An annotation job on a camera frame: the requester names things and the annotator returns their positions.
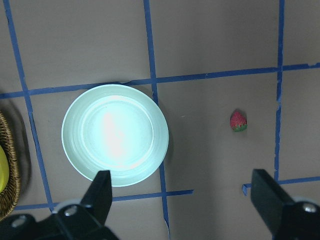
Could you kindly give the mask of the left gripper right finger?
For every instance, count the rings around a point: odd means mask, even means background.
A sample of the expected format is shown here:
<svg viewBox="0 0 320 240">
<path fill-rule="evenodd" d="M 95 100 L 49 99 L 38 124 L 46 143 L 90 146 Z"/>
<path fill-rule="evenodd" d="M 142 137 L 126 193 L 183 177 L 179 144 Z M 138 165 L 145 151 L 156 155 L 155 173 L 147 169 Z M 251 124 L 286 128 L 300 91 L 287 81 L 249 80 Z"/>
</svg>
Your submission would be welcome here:
<svg viewBox="0 0 320 240">
<path fill-rule="evenodd" d="M 264 169 L 251 176 L 251 202 L 272 235 L 299 235 L 299 204 Z"/>
</svg>

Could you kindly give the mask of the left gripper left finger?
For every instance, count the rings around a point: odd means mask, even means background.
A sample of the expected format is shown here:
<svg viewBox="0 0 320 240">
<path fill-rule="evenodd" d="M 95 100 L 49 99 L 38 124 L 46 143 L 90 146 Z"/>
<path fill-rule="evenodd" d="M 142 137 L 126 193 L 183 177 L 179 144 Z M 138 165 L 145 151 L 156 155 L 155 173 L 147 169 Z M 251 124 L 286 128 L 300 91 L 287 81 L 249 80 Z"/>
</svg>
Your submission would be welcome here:
<svg viewBox="0 0 320 240">
<path fill-rule="evenodd" d="M 111 172 L 97 172 L 88 190 L 80 201 L 80 205 L 101 224 L 104 225 L 113 200 Z"/>
</svg>

